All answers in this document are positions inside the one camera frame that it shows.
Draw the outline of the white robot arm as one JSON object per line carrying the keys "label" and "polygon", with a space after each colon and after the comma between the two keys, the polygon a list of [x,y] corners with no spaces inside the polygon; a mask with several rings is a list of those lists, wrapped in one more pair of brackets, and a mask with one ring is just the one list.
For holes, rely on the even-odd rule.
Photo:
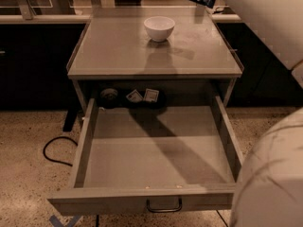
{"label": "white robot arm", "polygon": [[[224,0],[302,80],[303,0]],[[303,109],[265,132],[244,158],[229,227],[303,227]]]}

